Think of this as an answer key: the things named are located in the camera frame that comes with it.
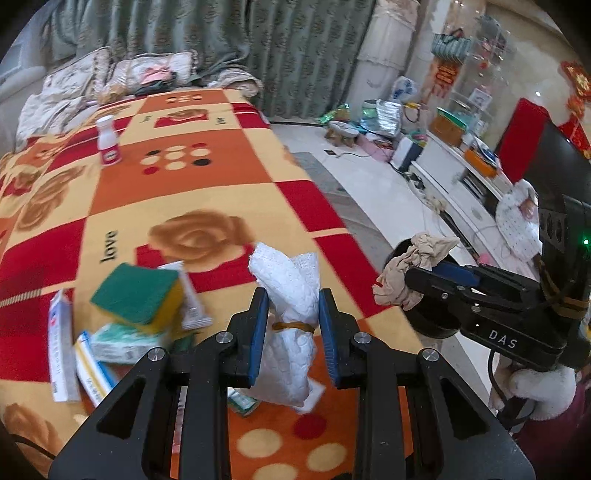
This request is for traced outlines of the white gloved right hand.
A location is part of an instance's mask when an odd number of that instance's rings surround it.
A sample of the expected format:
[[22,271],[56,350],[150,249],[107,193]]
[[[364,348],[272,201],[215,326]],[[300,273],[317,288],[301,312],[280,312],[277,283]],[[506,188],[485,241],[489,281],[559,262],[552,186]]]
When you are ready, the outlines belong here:
[[559,417],[575,398],[575,370],[562,365],[548,372],[538,372],[518,367],[517,363],[501,356],[494,379],[507,400],[517,397],[536,402],[530,416],[535,421]]

